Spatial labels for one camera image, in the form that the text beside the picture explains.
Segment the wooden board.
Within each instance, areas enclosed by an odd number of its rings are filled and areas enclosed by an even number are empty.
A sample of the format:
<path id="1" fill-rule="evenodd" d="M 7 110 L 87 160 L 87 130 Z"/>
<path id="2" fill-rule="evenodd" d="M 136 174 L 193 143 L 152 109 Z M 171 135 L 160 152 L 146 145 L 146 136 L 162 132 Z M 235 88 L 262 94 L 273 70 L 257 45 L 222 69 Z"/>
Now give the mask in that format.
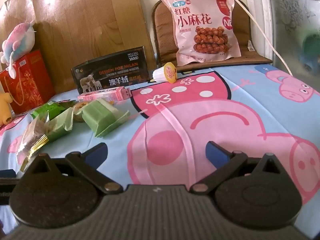
<path id="1" fill-rule="evenodd" d="M 143 46 L 156 66 L 140 0 L 1 0 L 1 39 L 30 21 L 57 93 L 75 88 L 73 67 L 110 53 Z"/>

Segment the pink twisted dough snack bag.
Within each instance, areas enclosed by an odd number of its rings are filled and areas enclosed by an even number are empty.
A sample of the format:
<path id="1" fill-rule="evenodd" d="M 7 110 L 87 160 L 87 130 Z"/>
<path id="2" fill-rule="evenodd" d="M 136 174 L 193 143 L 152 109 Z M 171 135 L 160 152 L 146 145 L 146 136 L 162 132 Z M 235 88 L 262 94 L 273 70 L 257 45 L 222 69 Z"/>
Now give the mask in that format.
<path id="1" fill-rule="evenodd" d="M 234 0 L 162 0 L 170 10 L 177 64 L 223 61 L 240 57 L 233 32 Z"/>

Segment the red gift bag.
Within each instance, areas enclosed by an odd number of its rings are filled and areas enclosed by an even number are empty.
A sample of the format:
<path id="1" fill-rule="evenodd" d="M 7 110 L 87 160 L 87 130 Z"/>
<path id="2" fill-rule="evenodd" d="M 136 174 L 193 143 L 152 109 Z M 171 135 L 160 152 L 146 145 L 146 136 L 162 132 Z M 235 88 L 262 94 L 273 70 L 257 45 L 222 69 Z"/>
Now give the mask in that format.
<path id="1" fill-rule="evenodd" d="M 13 97 L 11 107 L 15 114 L 27 112 L 45 104 L 55 95 L 55 90 L 40 50 L 24 55 L 13 64 L 16 78 L 6 70 L 1 72 L 1 84 Z"/>

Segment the pink long snack box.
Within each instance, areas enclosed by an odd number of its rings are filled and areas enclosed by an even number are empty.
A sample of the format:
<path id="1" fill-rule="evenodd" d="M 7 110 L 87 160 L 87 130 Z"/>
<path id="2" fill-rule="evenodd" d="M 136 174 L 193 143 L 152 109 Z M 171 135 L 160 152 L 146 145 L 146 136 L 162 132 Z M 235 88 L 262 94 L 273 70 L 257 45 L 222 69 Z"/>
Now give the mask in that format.
<path id="1" fill-rule="evenodd" d="M 103 98 L 106 101 L 123 101 L 132 97 L 131 90 L 125 87 L 114 87 L 94 92 L 82 93 L 78 96 L 79 101 L 94 101 Z"/>

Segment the brown chair cushion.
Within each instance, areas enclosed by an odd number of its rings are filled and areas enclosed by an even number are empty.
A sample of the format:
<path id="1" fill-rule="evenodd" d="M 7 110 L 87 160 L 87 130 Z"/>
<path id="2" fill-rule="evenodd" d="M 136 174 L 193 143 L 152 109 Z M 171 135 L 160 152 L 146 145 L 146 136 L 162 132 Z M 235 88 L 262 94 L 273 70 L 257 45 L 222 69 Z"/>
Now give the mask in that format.
<path id="1" fill-rule="evenodd" d="M 201 68 L 210 66 L 229 66 L 242 64 L 270 63 L 271 61 L 259 55 L 254 49 L 248 48 L 251 39 L 251 28 L 249 16 L 245 13 L 246 7 L 243 3 L 234 3 L 232 11 L 233 32 L 238 40 L 241 56 L 223 61 L 190 63 L 185 66 L 177 64 L 176 53 L 178 48 L 174 40 L 174 28 L 170 10 L 160 0 L 153 9 L 153 28 L 155 31 L 155 45 L 160 66 L 172 62 L 180 68 Z"/>

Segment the yellow plush duck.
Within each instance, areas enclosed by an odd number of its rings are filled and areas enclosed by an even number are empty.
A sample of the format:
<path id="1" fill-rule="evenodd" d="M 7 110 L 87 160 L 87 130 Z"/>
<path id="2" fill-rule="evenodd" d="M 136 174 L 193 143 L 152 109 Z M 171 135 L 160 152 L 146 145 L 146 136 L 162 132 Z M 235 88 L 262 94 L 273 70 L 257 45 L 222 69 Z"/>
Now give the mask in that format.
<path id="1" fill-rule="evenodd" d="M 12 122 L 12 113 L 10 104 L 13 99 L 9 93 L 0 94 L 0 124 L 7 125 Z"/>

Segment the nut snack packet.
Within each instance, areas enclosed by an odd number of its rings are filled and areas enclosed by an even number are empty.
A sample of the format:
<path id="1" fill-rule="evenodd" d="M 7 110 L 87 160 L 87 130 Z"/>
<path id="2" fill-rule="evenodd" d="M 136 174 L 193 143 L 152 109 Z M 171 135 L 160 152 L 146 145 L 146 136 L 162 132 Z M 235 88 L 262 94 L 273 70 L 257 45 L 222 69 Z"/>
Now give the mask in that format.
<path id="1" fill-rule="evenodd" d="M 26 127 L 16 155 L 20 172 L 25 171 L 36 152 L 49 141 L 46 136 L 48 121 L 49 114 L 42 113 Z"/>

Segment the light green leaf packet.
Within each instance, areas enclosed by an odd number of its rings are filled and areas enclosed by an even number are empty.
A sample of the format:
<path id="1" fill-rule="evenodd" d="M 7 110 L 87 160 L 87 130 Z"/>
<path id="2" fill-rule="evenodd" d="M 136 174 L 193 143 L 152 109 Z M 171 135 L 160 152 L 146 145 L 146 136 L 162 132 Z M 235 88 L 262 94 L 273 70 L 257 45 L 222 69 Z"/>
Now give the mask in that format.
<path id="1" fill-rule="evenodd" d="M 73 129 L 73 108 L 67 110 L 50 120 L 46 126 L 46 137 L 48 142 L 54 142 L 57 139 L 67 135 Z"/>

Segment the dark green snack packet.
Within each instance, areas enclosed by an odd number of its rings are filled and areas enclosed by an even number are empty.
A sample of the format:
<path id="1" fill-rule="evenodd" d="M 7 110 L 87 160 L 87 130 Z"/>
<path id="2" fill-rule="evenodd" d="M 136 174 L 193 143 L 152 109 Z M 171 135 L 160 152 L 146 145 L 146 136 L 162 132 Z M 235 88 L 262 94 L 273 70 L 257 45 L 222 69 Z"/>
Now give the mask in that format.
<path id="1" fill-rule="evenodd" d="M 76 100 L 63 100 L 63 101 L 48 101 L 41 107 L 35 109 L 31 116 L 35 119 L 38 115 L 48 113 L 49 120 L 54 119 L 62 112 L 66 111 L 69 107 L 73 107 L 76 104 Z"/>

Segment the pink blue plush fish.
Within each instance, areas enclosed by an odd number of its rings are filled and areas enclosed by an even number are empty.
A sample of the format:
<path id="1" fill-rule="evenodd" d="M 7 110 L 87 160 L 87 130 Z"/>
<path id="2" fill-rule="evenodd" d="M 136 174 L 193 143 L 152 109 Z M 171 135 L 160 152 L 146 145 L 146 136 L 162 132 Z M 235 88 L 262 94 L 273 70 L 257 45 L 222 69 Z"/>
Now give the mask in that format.
<path id="1" fill-rule="evenodd" d="M 34 24 L 35 21 L 18 24 L 2 43 L 1 63 L 7 65 L 5 70 L 12 79 L 16 79 L 13 63 L 34 47 L 36 33 Z"/>

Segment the black sheep print box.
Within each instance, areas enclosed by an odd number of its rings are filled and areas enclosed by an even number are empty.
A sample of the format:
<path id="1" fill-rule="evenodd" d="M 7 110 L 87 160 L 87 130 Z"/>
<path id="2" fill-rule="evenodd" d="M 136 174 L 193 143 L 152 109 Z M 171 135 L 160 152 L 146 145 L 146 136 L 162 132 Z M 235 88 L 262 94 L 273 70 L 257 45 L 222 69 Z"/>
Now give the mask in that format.
<path id="1" fill-rule="evenodd" d="M 71 73 L 79 94 L 149 80 L 143 46 L 86 61 L 72 68 Z"/>

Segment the yellow lid jelly cup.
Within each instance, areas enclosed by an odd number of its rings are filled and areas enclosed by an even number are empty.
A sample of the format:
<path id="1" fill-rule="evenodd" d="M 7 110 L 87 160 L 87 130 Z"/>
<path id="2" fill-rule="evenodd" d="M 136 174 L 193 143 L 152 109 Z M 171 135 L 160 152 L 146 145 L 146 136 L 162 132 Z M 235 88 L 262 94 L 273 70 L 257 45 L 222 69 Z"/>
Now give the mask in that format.
<path id="1" fill-rule="evenodd" d="M 175 83 L 177 81 L 177 69 L 171 62 L 153 71 L 152 78 L 155 82 Z"/>

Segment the light green pastry packet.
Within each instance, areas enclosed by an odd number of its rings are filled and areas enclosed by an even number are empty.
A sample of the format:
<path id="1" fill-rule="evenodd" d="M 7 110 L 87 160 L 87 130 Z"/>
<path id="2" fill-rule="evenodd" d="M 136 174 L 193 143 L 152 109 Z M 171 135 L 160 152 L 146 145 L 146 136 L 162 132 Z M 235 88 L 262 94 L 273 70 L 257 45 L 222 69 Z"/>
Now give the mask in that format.
<path id="1" fill-rule="evenodd" d="M 95 137 L 104 137 L 127 122 L 129 111 L 121 111 L 104 99 L 97 99 L 80 109 L 81 117 Z"/>

